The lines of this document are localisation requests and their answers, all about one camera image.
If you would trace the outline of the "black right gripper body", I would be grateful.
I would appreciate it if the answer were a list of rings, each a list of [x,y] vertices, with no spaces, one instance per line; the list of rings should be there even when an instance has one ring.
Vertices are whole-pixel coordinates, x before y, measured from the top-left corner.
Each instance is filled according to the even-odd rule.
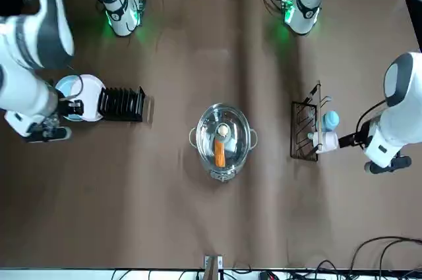
[[[72,113],[72,101],[61,98],[58,101],[58,114],[61,116],[68,116]]]

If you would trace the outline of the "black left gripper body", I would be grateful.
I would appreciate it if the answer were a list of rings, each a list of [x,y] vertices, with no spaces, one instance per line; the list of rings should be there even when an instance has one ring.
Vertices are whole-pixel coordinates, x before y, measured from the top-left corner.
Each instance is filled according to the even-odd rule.
[[[365,149],[367,147],[370,127],[370,122],[364,122],[360,128],[356,128],[355,135],[353,137],[355,146],[359,146],[361,149]]]

